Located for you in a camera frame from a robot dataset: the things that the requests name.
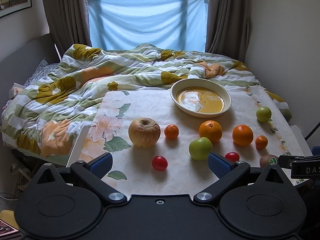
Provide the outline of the light blue window sheet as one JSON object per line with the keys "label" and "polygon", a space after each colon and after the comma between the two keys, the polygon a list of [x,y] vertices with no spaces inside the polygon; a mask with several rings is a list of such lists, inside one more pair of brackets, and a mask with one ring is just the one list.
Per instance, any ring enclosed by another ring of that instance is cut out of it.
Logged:
{"label": "light blue window sheet", "polygon": [[89,0],[88,10],[94,47],[205,50],[208,0]]}

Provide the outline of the brown curtain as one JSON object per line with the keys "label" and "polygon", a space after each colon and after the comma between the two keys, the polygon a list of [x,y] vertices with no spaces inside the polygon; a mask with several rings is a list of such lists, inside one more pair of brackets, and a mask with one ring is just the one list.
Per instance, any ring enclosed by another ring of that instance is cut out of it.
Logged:
{"label": "brown curtain", "polygon": [[250,6],[251,0],[208,0],[206,52],[245,60]]}
{"label": "brown curtain", "polygon": [[73,44],[92,45],[87,0],[43,0],[43,6],[60,55]]}

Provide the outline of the white chair back right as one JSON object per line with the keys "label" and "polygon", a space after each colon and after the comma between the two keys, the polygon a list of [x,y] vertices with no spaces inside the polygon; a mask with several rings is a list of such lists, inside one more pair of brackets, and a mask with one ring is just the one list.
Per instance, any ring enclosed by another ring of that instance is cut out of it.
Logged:
{"label": "white chair back right", "polygon": [[298,142],[303,154],[306,157],[312,156],[311,150],[310,150],[306,140],[304,139],[300,129],[298,128],[298,126],[292,125],[291,130],[292,130],[293,134],[295,135],[297,142]]}

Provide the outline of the white chair back left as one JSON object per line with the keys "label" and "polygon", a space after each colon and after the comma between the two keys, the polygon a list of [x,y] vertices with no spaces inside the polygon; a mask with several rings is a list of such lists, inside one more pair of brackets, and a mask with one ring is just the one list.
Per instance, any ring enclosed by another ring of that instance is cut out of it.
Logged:
{"label": "white chair back left", "polygon": [[77,162],[80,159],[81,150],[85,143],[86,137],[88,135],[90,126],[84,126],[81,129],[79,136],[77,137],[75,144],[72,148],[71,154],[67,161],[66,167],[69,168],[73,163]]}

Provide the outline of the left brown curtain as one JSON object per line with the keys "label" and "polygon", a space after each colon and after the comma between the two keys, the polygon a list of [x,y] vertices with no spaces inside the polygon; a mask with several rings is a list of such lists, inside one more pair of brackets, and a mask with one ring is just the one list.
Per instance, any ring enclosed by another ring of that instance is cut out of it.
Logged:
{"label": "left brown curtain", "polygon": [[73,44],[92,45],[87,0],[43,0],[43,6],[60,55]]}

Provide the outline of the white chair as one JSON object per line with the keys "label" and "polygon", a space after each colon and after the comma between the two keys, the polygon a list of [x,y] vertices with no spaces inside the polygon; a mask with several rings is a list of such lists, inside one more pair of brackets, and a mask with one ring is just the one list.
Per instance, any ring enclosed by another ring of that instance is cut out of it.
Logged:
{"label": "white chair", "polygon": [[66,167],[69,168],[73,163],[77,162],[80,159],[81,150],[85,143],[86,137],[88,135],[90,126],[84,126],[81,129],[79,136],[77,137],[75,144],[72,148],[71,154],[67,161]]}
{"label": "white chair", "polygon": [[306,157],[312,156],[311,150],[310,150],[306,140],[304,139],[300,129],[298,128],[298,126],[292,125],[291,130],[292,130],[293,134],[295,135],[297,142],[298,142],[303,154]]}

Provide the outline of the patterned grey pillow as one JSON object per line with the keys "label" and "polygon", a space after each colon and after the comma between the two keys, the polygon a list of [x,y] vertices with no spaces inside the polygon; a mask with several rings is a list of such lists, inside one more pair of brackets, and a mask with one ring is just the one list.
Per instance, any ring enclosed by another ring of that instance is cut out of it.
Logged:
{"label": "patterned grey pillow", "polygon": [[39,79],[45,77],[48,73],[55,71],[59,68],[58,63],[49,64],[45,59],[42,59],[39,65],[36,67],[34,73],[27,79],[24,83],[24,87],[31,85],[32,83],[38,81]]}

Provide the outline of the floral white tablecloth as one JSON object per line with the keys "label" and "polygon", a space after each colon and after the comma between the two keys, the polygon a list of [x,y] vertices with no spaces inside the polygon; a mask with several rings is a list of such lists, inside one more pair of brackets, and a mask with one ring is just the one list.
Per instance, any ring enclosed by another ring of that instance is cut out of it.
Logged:
{"label": "floral white tablecloth", "polygon": [[[213,145],[214,153],[225,155],[236,152],[241,160],[253,167],[259,166],[263,155],[303,154],[291,127],[261,87],[234,88],[229,93],[231,108],[216,118],[222,127],[222,138]],[[256,118],[256,111],[262,106],[272,112],[271,119],[264,124]],[[129,139],[128,128],[138,118],[153,119],[161,129],[174,124],[179,129],[179,135],[174,140],[161,135],[151,148],[136,147]],[[127,94],[109,92],[93,120],[80,159],[91,161],[106,152],[111,153],[113,166],[103,181],[126,196],[193,196],[217,181],[207,161],[195,161],[189,154],[189,144],[198,138],[202,123],[202,118],[181,111],[168,90],[137,90]],[[246,147],[233,142],[233,129],[238,125],[246,125],[253,131],[253,141]],[[255,146],[255,139],[260,135],[268,139],[268,145],[263,150]],[[163,156],[168,161],[165,171],[153,168],[151,163],[155,156]]]}

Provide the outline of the brown kiwi with sticker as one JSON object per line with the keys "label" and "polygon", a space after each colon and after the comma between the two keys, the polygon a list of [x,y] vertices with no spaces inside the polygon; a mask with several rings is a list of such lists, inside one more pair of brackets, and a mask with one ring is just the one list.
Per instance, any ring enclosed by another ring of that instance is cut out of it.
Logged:
{"label": "brown kiwi with sticker", "polygon": [[259,160],[259,164],[261,168],[264,168],[269,163],[277,163],[277,162],[278,162],[278,157],[272,154],[263,155]]}

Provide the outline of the red cherry tomato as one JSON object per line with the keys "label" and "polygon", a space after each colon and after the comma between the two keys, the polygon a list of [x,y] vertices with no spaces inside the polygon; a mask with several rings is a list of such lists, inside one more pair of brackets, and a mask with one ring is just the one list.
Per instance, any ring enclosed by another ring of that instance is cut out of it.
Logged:
{"label": "red cherry tomato", "polygon": [[168,167],[168,161],[163,156],[155,156],[151,164],[157,171],[165,171]]}
{"label": "red cherry tomato", "polygon": [[236,162],[240,160],[240,155],[236,152],[229,152],[225,155],[225,158],[232,162]]}

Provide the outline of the right brown curtain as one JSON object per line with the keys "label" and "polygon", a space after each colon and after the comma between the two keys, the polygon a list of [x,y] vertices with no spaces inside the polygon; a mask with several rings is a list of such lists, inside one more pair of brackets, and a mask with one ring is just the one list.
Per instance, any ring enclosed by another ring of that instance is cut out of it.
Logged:
{"label": "right brown curtain", "polygon": [[245,60],[250,6],[251,0],[208,0],[206,52]]}

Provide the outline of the grey bed headboard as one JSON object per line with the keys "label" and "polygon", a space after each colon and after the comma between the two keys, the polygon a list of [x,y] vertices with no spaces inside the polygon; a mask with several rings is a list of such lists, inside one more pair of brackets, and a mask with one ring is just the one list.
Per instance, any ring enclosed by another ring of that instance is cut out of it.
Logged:
{"label": "grey bed headboard", "polygon": [[1,61],[1,101],[7,100],[9,89],[31,77],[40,61],[58,63],[59,56],[50,34],[45,34],[22,46]]}

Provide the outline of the large wrinkled yellow apple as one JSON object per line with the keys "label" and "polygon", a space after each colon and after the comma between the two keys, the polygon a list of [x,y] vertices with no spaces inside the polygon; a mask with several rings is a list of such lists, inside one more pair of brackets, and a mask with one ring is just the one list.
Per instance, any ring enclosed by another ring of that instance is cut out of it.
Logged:
{"label": "large wrinkled yellow apple", "polygon": [[150,118],[139,118],[131,122],[128,128],[131,142],[140,148],[151,148],[161,135],[159,124]]}

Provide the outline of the cream bowl with yellow cartoon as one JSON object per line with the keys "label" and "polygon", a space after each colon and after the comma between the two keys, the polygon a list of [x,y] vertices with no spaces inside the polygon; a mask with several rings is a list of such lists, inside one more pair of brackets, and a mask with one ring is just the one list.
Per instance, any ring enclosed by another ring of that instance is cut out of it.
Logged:
{"label": "cream bowl with yellow cartoon", "polygon": [[206,79],[180,80],[172,85],[170,96],[180,110],[198,118],[220,116],[232,106],[229,92]]}

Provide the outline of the small white box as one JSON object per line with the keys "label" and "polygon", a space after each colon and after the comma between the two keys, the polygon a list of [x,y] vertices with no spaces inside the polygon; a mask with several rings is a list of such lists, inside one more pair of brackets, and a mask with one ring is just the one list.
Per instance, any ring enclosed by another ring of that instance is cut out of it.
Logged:
{"label": "small white box", "polygon": [[13,99],[15,96],[17,96],[24,89],[25,89],[25,86],[20,85],[18,83],[14,83],[12,85],[12,88],[9,90],[9,99]]}

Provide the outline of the green apple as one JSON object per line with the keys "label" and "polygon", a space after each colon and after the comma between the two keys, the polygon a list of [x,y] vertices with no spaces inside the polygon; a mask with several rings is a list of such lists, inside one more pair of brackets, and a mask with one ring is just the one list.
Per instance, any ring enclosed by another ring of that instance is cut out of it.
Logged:
{"label": "green apple", "polygon": [[256,118],[260,123],[264,124],[269,122],[269,120],[271,119],[271,116],[272,116],[272,112],[266,106],[259,107],[256,111]]}
{"label": "green apple", "polygon": [[189,154],[192,159],[197,161],[206,160],[212,149],[212,143],[206,137],[196,139],[189,144]]}

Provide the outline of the floral striped quilt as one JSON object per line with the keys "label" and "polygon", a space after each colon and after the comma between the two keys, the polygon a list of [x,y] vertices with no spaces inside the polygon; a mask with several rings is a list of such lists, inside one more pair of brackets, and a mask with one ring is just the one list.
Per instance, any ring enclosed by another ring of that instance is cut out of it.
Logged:
{"label": "floral striped quilt", "polygon": [[208,79],[228,89],[259,85],[244,63],[219,54],[147,43],[131,50],[74,44],[52,71],[7,105],[1,116],[3,144],[59,162],[71,153],[82,127],[94,120],[107,92],[169,89],[186,78]]}

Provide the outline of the large orange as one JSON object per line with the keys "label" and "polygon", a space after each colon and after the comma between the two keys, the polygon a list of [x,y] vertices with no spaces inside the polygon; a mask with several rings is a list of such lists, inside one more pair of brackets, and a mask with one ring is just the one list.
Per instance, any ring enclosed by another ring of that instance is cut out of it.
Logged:
{"label": "large orange", "polygon": [[199,126],[199,136],[208,138],[212,144],[218,143],[222,138],[222,128],[214,120],[205,121]]}
{"label": "large orange", "polygon": [[238,125],[233,129],[233,142],[239,146],[246,147],[253,141],[254,135],[250,127],[246,125]]}

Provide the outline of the small mandarin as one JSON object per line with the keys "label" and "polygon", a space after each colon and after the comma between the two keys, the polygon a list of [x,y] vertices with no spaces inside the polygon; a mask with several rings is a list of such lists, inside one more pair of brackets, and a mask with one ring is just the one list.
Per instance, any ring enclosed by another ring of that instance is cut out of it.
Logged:
{"label": "small mandarin", "polygon": [[259,150],[263,150],[267,147],[268,145],[268,139],[264,135],[260,135],[256,137],[255,139],[255,146]]}
{"label": "small mandarin", "polygon": [[170,124],[164,129],[164,135],[169,140],[174,140],[179,135],[179,129],[176,125]]}

